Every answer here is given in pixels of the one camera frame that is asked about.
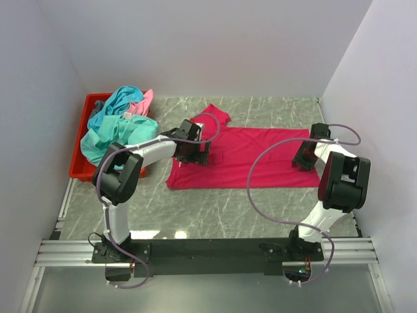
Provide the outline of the magenta t shirt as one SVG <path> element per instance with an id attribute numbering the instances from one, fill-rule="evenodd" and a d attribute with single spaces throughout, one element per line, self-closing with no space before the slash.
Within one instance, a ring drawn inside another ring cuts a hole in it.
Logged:
<path id="1" fill-rule="evenodd" d="M 214 137 L 208 164 L 173 161 L 166 181 L 170 189 L 311 188 L 319 185 L 316 170 L 292 165 L 307 129 L 230 127 L 228 113 L 209 104 L 194 119 L 203 123 L 203 139 Z"/>

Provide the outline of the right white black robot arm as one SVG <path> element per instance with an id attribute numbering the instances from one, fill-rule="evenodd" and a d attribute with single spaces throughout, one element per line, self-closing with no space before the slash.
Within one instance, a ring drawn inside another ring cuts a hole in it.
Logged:
<path id="1" fill-rule="evenodd" d="M 310 214 L 290 232 L 286 253 L 301 260 L 317 253 L 323 235 L 340 218 L 363 207 L 371 161 L 356 156 L 332 140 L 304 141 L 293 164 L 312 170 L 318 160 L 324 170 L 317 189 L 318 202 Z"/>

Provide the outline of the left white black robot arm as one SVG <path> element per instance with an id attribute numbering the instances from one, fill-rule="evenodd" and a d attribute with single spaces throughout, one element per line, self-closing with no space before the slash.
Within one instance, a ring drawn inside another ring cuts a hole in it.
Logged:
<path id="1" fill-rule="evenodd" d="M 142 168 L 169 158 L 206 165 L 211 141 L 165 134 L 136 145 L 113 143 L 109 146 L 93 176 L 93 185 L 104 214 L 102 245 L 114 262 L 139 257 L 131 244 L 126 202 L 136 190 Z"/>

